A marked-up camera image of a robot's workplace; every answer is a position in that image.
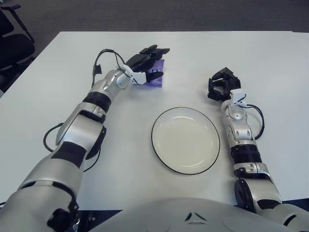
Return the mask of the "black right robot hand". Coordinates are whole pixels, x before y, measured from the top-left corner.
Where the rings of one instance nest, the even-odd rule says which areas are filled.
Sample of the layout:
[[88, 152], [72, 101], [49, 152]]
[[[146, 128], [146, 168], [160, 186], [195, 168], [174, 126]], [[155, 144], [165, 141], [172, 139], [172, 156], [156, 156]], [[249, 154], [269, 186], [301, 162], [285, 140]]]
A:
[[230, 91], [241, 88], [240, 80], [227, 67], [221, 69], [208, 82], [207, 97], [224, 102], [231, 99]]

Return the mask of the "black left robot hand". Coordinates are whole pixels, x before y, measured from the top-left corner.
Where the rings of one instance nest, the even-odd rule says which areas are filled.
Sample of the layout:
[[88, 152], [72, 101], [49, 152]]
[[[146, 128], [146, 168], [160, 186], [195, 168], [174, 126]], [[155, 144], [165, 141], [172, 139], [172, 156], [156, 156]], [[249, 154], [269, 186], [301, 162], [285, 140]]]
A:
[[163, 76], [162, 71], [148, 72], [156, 61], [170, 51], [169, 48], [158, 48], [156, 44], [144, 48], [138, 54], [131, 57], [125, 64], [124, 69], [133, 84], [143, 85]]

